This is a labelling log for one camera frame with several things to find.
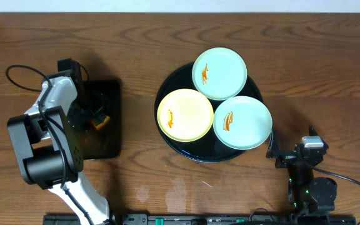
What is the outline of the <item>yellow plate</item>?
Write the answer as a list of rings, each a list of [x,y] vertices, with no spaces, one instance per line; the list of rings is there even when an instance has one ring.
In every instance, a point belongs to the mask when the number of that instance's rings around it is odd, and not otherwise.
[[[157,107],[157,123],[162,132],[179,142],[202,138],[213,124],[209,99],[193,89],[177,89],[167,94]]]

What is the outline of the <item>rectangular black tray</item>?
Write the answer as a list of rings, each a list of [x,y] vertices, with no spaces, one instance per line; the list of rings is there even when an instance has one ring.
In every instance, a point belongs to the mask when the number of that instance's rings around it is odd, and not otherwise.
[[[66,114],[55,129],[58,139],[64,145],[73,141],[85,160],[116,158],[121,152],[121,84],[118,80],[86,81],[88,95],[88,121],[86,125],[72,125]],[[55,85],[58,103],[58,83]],[[110,121],[96,130],[91,119],[106,114]]]

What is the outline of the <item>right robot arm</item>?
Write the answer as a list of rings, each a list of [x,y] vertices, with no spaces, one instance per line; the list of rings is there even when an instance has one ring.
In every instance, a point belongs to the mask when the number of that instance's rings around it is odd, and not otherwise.
[[[288,201],[296,208],[291,216],[295,223],[302,216],[321,217],[335,210],[337,183],[331,178],[314,177],[313,174],[328,148],[312,126],[309,126],[309,135],[302,137],[292,151],[283,151],[275,130],[270,133],[266,157],[276,160],[276,168],[286,168],[288,171]]]

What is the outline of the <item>green plate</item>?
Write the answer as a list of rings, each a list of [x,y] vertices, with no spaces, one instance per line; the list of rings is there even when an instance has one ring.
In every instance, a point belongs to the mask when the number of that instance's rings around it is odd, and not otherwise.
[[[261,101],[249,96],[235,96],[217,107],[213,128],[224,145],[248,150],[266,141],[273,128],[273,119]]]
[[[243,89],[247,78],[248,71],[243,58],[225,47],[204,51],[192,67],[195,88],[215,101],[236,96]]]

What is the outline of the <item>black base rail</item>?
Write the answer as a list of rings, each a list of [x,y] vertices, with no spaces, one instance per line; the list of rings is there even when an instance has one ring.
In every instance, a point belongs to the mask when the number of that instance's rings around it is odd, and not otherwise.
[[[351,216],[301,216],[296,220],[289,216],[255,214],[249,216],[148,216],[146,214],[126,214],[115,219],[113,224],[122,225],[226,225],[226,224],[335,224],[353,225]]]

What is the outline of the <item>round black tray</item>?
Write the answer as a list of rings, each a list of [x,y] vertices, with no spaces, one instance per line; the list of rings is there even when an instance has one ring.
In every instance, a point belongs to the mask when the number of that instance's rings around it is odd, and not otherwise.
[[[157,129],[166,144],[186,158],[204,163],[218,163],[234,159],[243,154],[244,151],[225,145],[216,136],[213,127],[203,137],[195,141],[180,142],[170,138],[159,126],[158,107],[164,97],[178,89],[195,90],[192,79],[193,66],[194,63],[190,62],[177,68],[161,84],[154,103],[154,119]]]

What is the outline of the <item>orange sponge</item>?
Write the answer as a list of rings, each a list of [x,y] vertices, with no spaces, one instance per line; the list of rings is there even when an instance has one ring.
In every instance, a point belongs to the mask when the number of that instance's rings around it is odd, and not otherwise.
[[[96,130],[102,129],[109,121],[110,121],[110,117],[104,113],[99,114],[91,119],[91,123]]]

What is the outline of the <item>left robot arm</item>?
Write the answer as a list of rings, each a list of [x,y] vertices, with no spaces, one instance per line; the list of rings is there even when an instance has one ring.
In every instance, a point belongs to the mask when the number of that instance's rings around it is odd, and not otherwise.
[[[112,224],[109,202],[86,177],[84,155],[69,123],[69,111],[77,109],[81,121],[99,130],[111,115],[101,91],[87,90],[83,65],[69,58],[58,61],[57,72],[42,74],[35,103],[7,122],[22,178],[59,196],[75,213],[80,224]]]

